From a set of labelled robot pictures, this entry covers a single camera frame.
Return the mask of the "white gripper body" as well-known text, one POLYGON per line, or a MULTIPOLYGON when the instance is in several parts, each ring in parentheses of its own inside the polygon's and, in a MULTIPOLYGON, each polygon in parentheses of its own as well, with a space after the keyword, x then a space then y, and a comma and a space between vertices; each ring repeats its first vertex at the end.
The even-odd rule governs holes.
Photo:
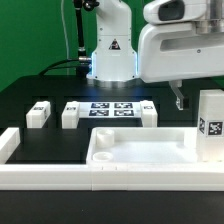
POLYGON ((146 83, 224 75, 224 33, 198 35, 193 22, 141 31, 138 75, 146 83))

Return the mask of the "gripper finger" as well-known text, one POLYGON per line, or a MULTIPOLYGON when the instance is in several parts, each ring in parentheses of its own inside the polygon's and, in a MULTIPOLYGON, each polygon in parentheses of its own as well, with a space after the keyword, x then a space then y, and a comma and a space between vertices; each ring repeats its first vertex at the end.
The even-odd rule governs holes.
POLYGON ((189 108, 189 98, 184 96, 180 88, 182 87, 181 80, 174 80, 169 82, 169 86, 176 96, 176 106, 179 110, 187 110, 189 108))

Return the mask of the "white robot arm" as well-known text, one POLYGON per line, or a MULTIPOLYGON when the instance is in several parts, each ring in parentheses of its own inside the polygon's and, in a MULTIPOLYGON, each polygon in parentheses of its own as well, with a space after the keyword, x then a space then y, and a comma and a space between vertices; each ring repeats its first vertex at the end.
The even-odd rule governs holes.
POLYGON ((188 99, 185 79, 224 75, 224 0, 153 0, 143 9, 146 25, 138 49, 131 44, 131 10, 122 0, 96 0, 97 47, 89 81, 121 87, 136 79, 167 81, 180 110, 188 99))

